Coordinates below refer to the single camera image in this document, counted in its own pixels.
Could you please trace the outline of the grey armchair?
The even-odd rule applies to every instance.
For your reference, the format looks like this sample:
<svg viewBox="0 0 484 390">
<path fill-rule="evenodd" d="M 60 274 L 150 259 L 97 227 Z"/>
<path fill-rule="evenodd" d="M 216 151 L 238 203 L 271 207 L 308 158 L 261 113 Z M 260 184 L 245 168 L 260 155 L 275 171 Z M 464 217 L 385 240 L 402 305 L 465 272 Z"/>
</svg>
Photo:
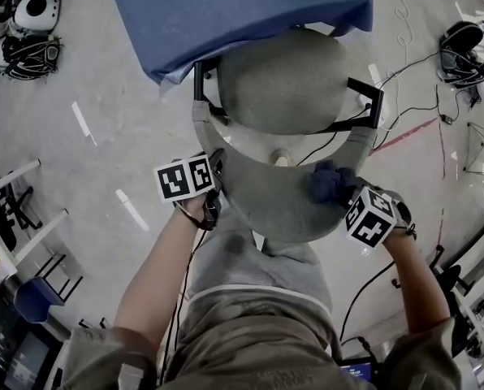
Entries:
<svg viewBox="0 0 484 390">
<path fill-rule="evenodd" d="M 344 132 L 331 155 L 359 171 L 377 133 L 383 93 L 351 78 L 344 46 L 308 28 L 292 28 L 194 65 L 192 119 L 207 154 L 225 149 L 223 193 L 255 232 L 305 243 L 336 229 L 345 209 L 316 204 L 309 191 L 313 164 L 275 167 L 230 145 L 215 124 L 221 116 L 269 136 Z"/>
</svg>

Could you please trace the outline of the table with blue tablecloth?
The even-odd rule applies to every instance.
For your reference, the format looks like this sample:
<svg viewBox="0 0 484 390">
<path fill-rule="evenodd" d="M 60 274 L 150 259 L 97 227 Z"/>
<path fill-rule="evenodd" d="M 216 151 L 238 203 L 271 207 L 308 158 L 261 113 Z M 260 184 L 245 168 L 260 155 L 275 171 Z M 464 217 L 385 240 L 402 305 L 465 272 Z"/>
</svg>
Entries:
<svg viewBox="0 0 484 390">
<path fill-rule="evenodd" d="M 297 25 L 323 23 L 341 37 L 373 28 L 374 0 L 115 0 L 140 67 L 178 85 L 195 62 Z"/>
</svg>

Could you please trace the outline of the round white table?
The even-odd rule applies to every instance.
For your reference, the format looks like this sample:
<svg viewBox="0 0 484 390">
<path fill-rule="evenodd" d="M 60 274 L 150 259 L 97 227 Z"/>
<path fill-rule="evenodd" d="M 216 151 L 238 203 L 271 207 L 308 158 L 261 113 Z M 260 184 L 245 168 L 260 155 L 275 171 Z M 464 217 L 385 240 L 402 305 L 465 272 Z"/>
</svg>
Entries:
<svg viewBox="0 0 484 390">
<path fill-rule="evenodd" d="M 484 127 L 467 123 L 466 156 L 463 171 L 465 173 L 484 176 Z"/>
</svg>

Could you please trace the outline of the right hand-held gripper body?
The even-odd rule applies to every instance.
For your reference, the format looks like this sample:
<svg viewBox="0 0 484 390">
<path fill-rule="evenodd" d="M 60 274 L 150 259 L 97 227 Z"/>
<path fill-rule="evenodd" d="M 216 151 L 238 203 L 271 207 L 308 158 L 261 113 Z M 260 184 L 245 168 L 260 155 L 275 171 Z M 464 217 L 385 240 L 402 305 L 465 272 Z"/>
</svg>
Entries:
<svg viewBox="0 0 484 390">
<path fill-rule="evenodd" d="M 393 191 L 364 185 L 344 217 L 347 238 L 373 249 L 394 228 L 410 228 L 412 215 Z"/>
</svg>

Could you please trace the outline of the white desk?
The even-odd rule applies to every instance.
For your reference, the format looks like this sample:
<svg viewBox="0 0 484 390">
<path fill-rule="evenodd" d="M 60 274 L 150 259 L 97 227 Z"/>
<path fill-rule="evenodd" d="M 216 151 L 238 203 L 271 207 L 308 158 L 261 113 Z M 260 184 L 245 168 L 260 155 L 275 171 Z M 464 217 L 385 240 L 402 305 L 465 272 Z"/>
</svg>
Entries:
<svg viewBox="0 0 484 390">
<path fill-rule="evenodd" d="M 41 161 L 37 158 L 17 170 L 0 178 L 0 189 L 16 180 L 28 171 L 31 171 L 41 165 Z M 40 231 L 35 234 L 30 241 L 18 252 L 13 254 L 7 247 L 0 236 L 0 283 L 7 278 L 15 275 L 18 272 L 19 264 L 33 251 L 33 249 L 41 243 L 41 241 L 50 234 L 66 217 L 68 211 L 62 210 L 50 222 L 42 226 Z"/>
</svg>

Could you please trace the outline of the small screen device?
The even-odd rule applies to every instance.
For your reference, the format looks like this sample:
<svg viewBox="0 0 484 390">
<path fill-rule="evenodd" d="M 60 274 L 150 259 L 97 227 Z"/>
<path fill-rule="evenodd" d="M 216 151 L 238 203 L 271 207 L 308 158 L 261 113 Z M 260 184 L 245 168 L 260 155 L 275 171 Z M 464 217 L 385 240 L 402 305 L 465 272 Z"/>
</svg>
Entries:
<svg viewBox="0 0 484 390">
<path fill-rule="evenodd" d="M 339 366 L 352 376 L 371 382 L 374 378 L 374 368 L 369 362 L 351 362 Z"/>
</svg>

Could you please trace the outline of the black pod case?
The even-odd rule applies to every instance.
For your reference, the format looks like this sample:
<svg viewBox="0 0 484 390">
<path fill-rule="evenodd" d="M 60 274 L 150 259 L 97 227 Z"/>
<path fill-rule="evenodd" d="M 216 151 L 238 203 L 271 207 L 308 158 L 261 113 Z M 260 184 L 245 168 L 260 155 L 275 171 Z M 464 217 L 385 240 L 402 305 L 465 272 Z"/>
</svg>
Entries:
<svg viewBox="0 0 484 390">
<path fill-rule="evenodd" d="M 474 49 L 483 39 L 484 32 L 477 24 L 459 21 L 452 25 L 440 38 L 439 47 L 457 53 L 466 53 Z"/>
</svg>

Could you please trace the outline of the person's left forearm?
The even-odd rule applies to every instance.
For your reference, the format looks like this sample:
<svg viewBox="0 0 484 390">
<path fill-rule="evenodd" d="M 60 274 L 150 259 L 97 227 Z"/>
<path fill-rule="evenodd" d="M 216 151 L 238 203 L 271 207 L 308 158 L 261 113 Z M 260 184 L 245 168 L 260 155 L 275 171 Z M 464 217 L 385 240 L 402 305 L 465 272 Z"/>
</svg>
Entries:
<svg viewBox="0 0 484 390">
<path fill-rule="evenodd" d="M 158 347 L 177 303 L 198 228 L 176 208 L 148 257 L 127 286 L 115 326 L 141 334 Z"/>
</svg>

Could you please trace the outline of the person's right forearm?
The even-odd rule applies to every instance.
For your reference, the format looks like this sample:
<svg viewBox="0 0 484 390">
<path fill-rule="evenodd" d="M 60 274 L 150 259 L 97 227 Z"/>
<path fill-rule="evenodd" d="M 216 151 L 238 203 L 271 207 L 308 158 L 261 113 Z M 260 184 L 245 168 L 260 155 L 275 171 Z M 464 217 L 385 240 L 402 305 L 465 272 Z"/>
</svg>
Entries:
<svg viewBox="0 0 484 390">
<path fill-rule="evenodd" d="M 394 228 L 383 242 L 395 263 L 410 334 L 420 334 L 450 318 L 446 297 L 413 236 Z"/>
</svg>

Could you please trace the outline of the large white pod case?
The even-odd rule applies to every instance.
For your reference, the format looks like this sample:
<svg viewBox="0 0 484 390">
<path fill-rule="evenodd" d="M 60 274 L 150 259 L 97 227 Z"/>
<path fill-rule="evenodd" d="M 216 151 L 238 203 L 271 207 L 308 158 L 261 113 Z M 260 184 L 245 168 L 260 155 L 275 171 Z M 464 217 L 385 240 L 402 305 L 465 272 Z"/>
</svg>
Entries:
<svg viewBox="0 0 484 390">
<path fill-rule="evenodd" d="M 21 0 L 15 9 L 14 22 L 20 28 L 48 32 L 58 23 L 61 0 Z"/>
</svg>

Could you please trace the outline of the black monitor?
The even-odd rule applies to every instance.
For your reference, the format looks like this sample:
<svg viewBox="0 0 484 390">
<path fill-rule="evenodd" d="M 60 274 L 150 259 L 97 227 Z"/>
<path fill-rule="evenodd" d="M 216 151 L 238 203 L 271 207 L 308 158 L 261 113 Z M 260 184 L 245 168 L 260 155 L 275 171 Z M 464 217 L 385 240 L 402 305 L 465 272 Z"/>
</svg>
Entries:
<svg viewBox="0 0 484 390">
<path fill-rule="evenodd" d="M 4 380 L 8 390 L 42 390 L 49 351 L 47 344 L 29 332 L 11 359 Z"/>
</svg>

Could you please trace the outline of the person's khaki shirt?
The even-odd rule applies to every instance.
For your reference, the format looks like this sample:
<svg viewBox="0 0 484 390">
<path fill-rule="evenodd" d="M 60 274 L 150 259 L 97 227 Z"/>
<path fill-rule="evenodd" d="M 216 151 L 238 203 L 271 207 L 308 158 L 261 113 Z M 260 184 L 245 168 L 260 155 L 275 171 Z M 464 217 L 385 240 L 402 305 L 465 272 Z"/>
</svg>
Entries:
<svg viewBox="0 0 484 390">
<path fill-rule="evenodd" d="M 453 322 L 399 338 L 370 383 L 340 368 L 328 313 L 265 289 L 214 292 L 193 302 L 166 378 L 140 334 L 77 329 L 62 390 L 119 390 L 122 368 L 141 373 L 137 390 L 461 390 L 450 354 Z"/>
</svg>

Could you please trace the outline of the person's right shoe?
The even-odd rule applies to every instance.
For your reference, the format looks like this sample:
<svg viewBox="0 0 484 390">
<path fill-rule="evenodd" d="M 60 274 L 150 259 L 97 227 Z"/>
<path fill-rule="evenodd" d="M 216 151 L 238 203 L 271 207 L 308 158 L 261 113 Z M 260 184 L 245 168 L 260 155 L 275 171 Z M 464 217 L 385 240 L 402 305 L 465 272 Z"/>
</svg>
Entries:
<svg viewBox="0 0 484 390">
<path fill-rule="evenodd" d="M 277 149 L 271 154 L 270 164 L 275 167 L 291 167 L 294 165 L 290 154 L 283 149 Z"/>
</svg>

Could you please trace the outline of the black office chair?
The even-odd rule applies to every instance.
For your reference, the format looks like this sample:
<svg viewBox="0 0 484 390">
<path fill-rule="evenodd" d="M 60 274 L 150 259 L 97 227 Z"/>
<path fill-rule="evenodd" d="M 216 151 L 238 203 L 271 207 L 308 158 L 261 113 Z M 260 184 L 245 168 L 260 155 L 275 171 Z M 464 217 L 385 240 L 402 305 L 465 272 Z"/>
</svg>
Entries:
<svg viewBox="0 0 484 390">
<path fill-rule="evenodd" d="M 19 198 L 16 198 L 12 185 L 7 184 L 0 188 L 0 237 L 10 252 L 12 252 L 17 240 L 13 232 L 15 224 L 19 224 L 21 230 L 27 228 L 39 230 L 43 222 L 34 223 L 24 212 L 23 204 L 33 194 L 33 187 L 28 186 Z"/>
</svg>

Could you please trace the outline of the dark blue wiping cloth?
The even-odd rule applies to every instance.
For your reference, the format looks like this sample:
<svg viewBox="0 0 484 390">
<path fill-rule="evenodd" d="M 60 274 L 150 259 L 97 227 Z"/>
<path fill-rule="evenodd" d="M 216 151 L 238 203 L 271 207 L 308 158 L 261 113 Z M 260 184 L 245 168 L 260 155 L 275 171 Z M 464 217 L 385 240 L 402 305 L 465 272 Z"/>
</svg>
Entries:
<svg viewBox="0 0 484 390">
<path fill-rule="evenodd" d="M 332 160 L 318 162 L 309 177 L 309 191 L 316 204 L 350 207 L 362 190 L 361 180 L 349 167 L 337 167 Z"/>
</svg>

